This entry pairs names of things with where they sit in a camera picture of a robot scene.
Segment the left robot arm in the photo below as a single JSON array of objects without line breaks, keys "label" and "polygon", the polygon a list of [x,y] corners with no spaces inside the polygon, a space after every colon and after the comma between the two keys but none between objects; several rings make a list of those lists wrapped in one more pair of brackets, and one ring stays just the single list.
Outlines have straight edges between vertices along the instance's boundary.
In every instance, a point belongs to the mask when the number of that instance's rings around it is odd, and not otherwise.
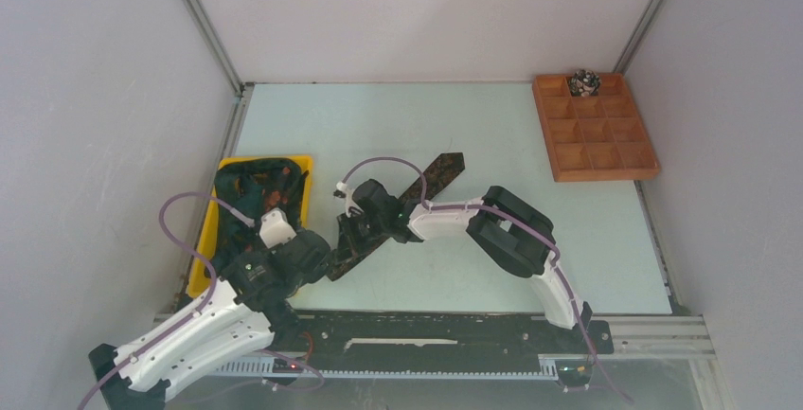
[{"label": "left robot arm", "polygon": [[330,255],[309,230],[243,251],[162,325],[120,347],[93,349],[97,392],[111,409],[162,409],[220,365],[269,346],[291,348],[300,321],[288,299],[326,274]]}]

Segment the dark key-patterned tie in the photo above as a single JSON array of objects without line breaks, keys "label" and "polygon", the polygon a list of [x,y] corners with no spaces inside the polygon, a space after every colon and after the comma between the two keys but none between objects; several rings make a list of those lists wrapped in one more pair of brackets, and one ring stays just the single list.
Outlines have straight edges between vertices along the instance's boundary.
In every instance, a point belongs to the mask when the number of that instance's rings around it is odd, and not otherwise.
[{"label": "dark key-patterned tie", "polygon": [[[418,203],[421,198],[433,199],[464,169],[464,156],[461,152],[442,153],[422,172],[426,182],[422,183],[420,180],[414,182],[397,198],[410,204],[412,212],[414,204]],[[332,253],[331,265],[327,272],[327,277],[331,281],[341,278],[369,256],[337,257],[336,248]]]}]

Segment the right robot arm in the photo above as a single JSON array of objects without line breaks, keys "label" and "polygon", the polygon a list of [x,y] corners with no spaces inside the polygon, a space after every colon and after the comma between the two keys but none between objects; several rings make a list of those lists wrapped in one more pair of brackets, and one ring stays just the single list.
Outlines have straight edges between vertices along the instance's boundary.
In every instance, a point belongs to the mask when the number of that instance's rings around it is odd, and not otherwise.
[{"label": "right robot arm", "polygon": [[356,188],[340,182],[334,195],[345,202],[338,222],[342,243],[353,251],[375,241],[469,237],[503,271],[528,280],[557,348],[574,351],[587,341],[592,312],[562,268],[553,223],[512,192],[492,186],[484,196],[461,203],[404,202],[368,180]]}]

